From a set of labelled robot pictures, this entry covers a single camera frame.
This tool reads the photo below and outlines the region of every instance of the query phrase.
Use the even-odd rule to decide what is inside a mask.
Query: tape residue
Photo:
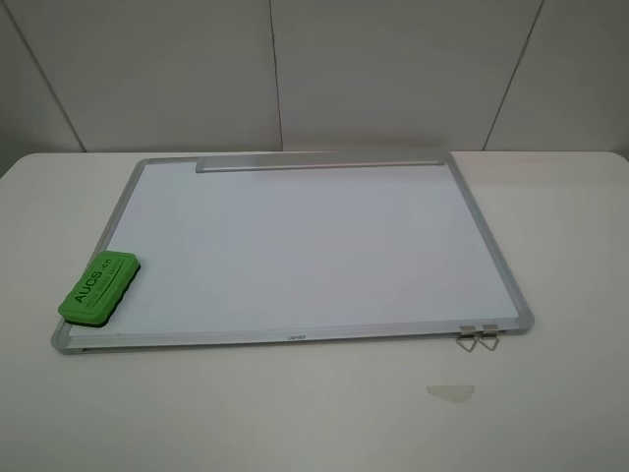
[[[474,393],[473,385],[431,385],[427,389],[431,395],[448,403],[465,403]]]

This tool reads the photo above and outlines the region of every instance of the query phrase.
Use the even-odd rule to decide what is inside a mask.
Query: whiteboard surface
[[[446,165],[147,165],[107,249],[142,269],[75,339],[518,316]]]

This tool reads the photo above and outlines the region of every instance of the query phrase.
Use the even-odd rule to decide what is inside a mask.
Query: white wall
[[[481,149],[541,0],[271,0],[284,147]]]
[[[546,0],[487,148],[629,151],[629,1]]]
[[[268,0],[8,0],[87,150],[281,149]]]
[[[23,155],[55,150],[81,147],[0,3],[0,176]]]
[[[0,175],[80,142],[629,152],[629,1],[545,0],[507,92],[541,1],[0,0]]]

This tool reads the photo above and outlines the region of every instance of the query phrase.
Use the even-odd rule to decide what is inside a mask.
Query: whiteboard
[[[328,166],[331,154],[278,155],[283,164],[266,169],[259,156],[210,160],[209,172],[205,160],[146,162],[99,248],[133,253],[142,269],[109,324],[68,327],[68,347],[453,334],[529,322],[451,158],[418,165],[353,154],[346,163],[364,163]],[[291,167],[291,158],[309,165]]]

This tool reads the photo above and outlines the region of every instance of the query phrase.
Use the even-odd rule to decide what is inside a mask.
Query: green eraser
[[[133,254],[100,253],[59,306],[59,315],[73,325],[105,326],[138,270]]]

